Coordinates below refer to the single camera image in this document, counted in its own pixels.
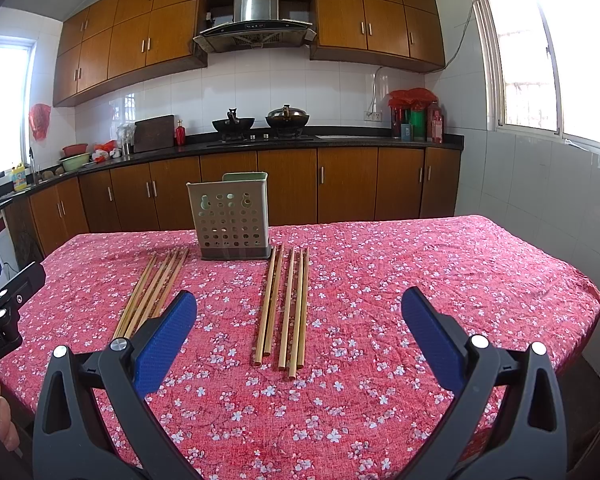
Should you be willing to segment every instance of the range hood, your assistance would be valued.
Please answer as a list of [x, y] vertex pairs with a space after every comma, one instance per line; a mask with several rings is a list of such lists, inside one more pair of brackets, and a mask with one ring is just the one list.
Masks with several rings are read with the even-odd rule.
[[315, 38], [312, 23], [278, 18], [278, 0], [234, 0], [234, 20], [193, 38], [208, 53], [301, 46]]

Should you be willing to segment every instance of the wall socket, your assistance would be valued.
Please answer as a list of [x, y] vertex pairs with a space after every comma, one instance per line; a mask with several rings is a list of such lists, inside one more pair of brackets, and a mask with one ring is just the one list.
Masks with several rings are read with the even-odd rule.
[[364, 121], [382, 122], [382, 112], [365, 112]]

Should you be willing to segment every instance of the black countertop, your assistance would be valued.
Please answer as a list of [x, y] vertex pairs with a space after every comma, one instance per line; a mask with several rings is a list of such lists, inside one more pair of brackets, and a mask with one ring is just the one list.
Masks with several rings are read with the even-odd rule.
[[[0, 197], [0, 210], [5, 208], [12, 200], [34, 194], [49, 186], [54, 186], [74, 176], [93, 173], [94, 171], [110, 170], [155, 162], [168, 158], [193, 155], [211, 155], [213, 153], [248, 152], [251, 150], [292, 150], [297, 148], [336, 148], [343, 146], [369, 146], [373, 148], [446, 148], [448, 150], [462, 150], [464, 137], [456, 134], [446, 134], [444, 142], [405, 142], [392, 138], [387, 128], [362, 128], [358, 126], [306, 126], [301, 137], [295, 139], [279, 139], [274, 137], [270, 128], [254, 128], [249, 131], [256, 135], [256, 140], [240, 140], [222, 142], [217, 132], [187, 136], [184, 146], [174, 146], [153, 150], [152, 152], [132, 153], [129, 156], [112, 158], [99, 164], [88, 164], [75, 171], [63, 173], [51, 180], [45, 180], [35, 186], [29, 186], [19, 192], [12, 192]], [[264, 139], [263, 134], [269, 134], [269, 139]]]

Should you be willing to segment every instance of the window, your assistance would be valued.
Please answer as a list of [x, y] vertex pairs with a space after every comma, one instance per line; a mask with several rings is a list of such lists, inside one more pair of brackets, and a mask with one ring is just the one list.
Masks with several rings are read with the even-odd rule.
[[498, 126], [600, 144], [600, 0], [478, 0]]
[[0, 42], [0, 172], [24, 161], [30, 46]]

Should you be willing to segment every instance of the table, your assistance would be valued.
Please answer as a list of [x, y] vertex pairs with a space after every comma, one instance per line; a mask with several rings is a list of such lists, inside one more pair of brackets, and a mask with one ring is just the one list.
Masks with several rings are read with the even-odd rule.
[[[400, 316], [408, 286], [497, 346], [544, 342], [558, 371], [600, 317], [588, 278], [480, 216], [271, 228], [270, 241], [312, 254], [296, 380], [277, 370], [277, 348], [253, 365], [267, 263], [204, 262], [194, 231], [79, 235], [53, 252], [0, 379], [34, 410], [52, 349], [103, 348], [150, 254], [188, 245], [173, 294], [191, 291], [198, 319], [146, 398], [183, 455], [212, 480], [384, 478], [414, 456], [451, 397]], [[279, 307], [284, 277], [280, 289]], [[494, 391], [474, 448], [502, 394]], [[106, 396], [96, 396], [120, 455], [137, 462]]]

